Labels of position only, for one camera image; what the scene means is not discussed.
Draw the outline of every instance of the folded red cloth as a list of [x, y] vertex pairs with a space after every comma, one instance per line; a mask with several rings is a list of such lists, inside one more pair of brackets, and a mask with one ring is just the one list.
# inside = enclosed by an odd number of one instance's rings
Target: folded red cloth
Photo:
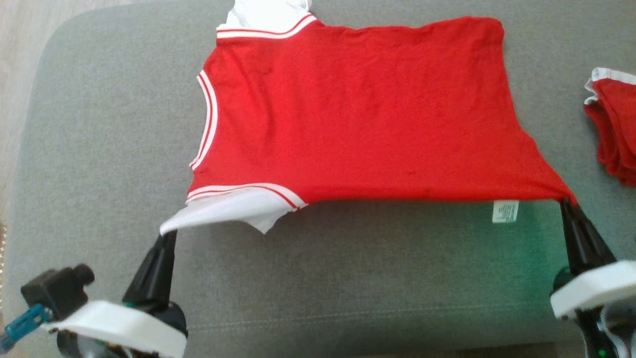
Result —
[[636, 186], [636, 76], [595, 68], [585, 112], [599, 133], [598, 161], [624, 185]]

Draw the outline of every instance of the hem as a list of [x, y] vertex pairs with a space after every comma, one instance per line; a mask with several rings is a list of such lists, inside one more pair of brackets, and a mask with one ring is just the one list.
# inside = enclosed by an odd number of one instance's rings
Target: hem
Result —
[[282, 198], [291, 210], [298, 210], [304, 208], [308, 204], [305, 203], [300, 196], [296, 195], [293, 191], [283, 187], [282, 185], [273, 183], [251, 183], [243, 185], [208, 185], [199, 189], [193, 190], [188, 193], [186, 204], [189, 204], [192, 200], [200, 199], [203, 197], [217, 196], [227, 194], [230, 192], [242, 191], [243, 189], [261, 188], [269, 190], [270, 192], [277, 194]]
[[623, 82], [628, 85], [636, 85], [636, 76], [627, 72], [602, 67], [597, 67], [592, 71], [592, 81], [596, 82], [598, 80], [603, 80], [604, 78]]
[[217, 27], [216, 29], [216, 38], [268, 38], [268, 39], [284, 39], [290, 38], [295, 34], [298, 34], [302, 29], [304, 29], [307, 25], [312, 22], [318, 20], [315, 16], [309, 14], [300, 19], [296, 23], [296, 25], [292, 26], [291, 29], [285, 32], [271, 32], [267, 30], [261, 29], [251, 29], [251, 28], [225, 28], [225, 27]]

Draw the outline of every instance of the white label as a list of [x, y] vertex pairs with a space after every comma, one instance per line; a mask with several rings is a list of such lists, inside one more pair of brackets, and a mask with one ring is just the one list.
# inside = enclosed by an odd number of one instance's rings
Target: white label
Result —
[[495, 200], [492, 208], [492, 222], [502, 224], [515, 222], [519, 211], [519, 200]]

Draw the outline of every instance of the clothing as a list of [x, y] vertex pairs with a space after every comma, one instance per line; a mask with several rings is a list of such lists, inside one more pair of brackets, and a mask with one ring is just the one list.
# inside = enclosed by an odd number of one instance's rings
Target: clothing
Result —
[[595, 68], [585, 112], [598, 129], [598, 161], [624, 185], [636, 185], [636, 76]]
[[[351, 29], [304, 1], [265, 3], [237, 1], [199, 74], [190, 223], [265, 232], [341, 199], [576, 202], [517, 122], [498, 20]], [[241, 15], [252, 6], [266, 15]]]

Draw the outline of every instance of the gray cushion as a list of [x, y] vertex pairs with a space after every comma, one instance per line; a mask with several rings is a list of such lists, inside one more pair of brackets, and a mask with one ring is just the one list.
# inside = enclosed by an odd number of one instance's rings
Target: gray cushion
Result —
[[[4, 305], [19, 287], [79, 262], [92, 298], [121, 299], [158, 225], [183, 205], [205, 101], [195, 77], [232, 2], [100, 10], [63, 25], [42, 56], [7, 241]], [[522, 126], [619, 258], [636, 256], [636, 190], [597, 163], [582, 109], [596, 66], [636, 72], [630, 0], [316, 0], [327, 24], [422, 25], [492, 16]], [[548, 296], [567, 263], [558, 205], [321, 203], [266, 235], [241, 223], [179, 233], [172, 298], [189, 357], [380, 354], [576, 337]], [[51, 357], [40, 333], [22, 348]]]

